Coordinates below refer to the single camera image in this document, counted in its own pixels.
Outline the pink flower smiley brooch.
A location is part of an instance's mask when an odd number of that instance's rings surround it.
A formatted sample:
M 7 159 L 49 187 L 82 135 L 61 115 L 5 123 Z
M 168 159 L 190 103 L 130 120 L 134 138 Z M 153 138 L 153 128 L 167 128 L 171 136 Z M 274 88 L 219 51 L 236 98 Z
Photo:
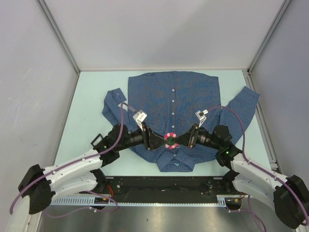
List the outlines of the pink flower smiley brooch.
M 165 148 L 167 149 L 175 149 L 179 148 L 180 145 L 176 142 L 177 135 L 173 132 L 169 132 L 164 135 L 164 139 L 166 141 Z

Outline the blue plaid button shirt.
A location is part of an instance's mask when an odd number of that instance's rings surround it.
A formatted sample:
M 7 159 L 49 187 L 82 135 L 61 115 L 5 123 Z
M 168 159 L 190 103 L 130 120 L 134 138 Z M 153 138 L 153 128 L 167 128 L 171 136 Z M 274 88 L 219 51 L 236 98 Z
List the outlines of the blue plaid button shirt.
M 204 127 L 212 131 L 217 125 L 227 126 L 232 143 L 237 143 L 253 119 L 258 99 L 258 93 L 244 87 L 223 108 L 216 76 L 151 72 L 130 77 L 126 95 L 119 88 L 108 91 L 102 113 L 112 125 L 123 123 L 129 131 L 135 131 L 133 110 L 143 110 L 146 125 L 158 134 L 182 135 L 198 122 L 196 112 L 208 109 Z

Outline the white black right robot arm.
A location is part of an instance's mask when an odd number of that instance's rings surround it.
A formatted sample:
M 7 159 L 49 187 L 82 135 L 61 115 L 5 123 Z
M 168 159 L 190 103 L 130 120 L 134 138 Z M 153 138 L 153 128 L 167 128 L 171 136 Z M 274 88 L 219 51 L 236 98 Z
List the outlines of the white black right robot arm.
M 228 194 L 246 193 L 274 210 L 279 220 L 291 229 L 309 224 L 309 190 L 297 175 L 287 177 L 245 157 L 231 141 L 226 126 L 218 125 L 212 133 L 193 125 L 175 138 L 189 148 L 203 145 L 217 150 L 216 160 L 229 169 L 223 189 Z

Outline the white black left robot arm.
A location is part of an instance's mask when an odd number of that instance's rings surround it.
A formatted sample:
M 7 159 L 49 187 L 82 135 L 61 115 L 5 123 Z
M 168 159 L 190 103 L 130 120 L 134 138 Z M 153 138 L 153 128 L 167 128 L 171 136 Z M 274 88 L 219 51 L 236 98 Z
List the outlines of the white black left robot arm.
M 98 134 L 91 143 L 92 149 L 74 160 L 45 168 L 33 165 L 18 190 L 22 198 L 29 197 L 28 212 L 34 215 L 46 209 L 52 201 L 71 194 L 102 193 L 107 187 L 107 178 L 101 168 L 118 159 L 121 150 L 138 145 L 154 150 L 165 143 L 164 136 L 152 131 L 145 123 L 134 132 L 117 124 L 107 136 Z

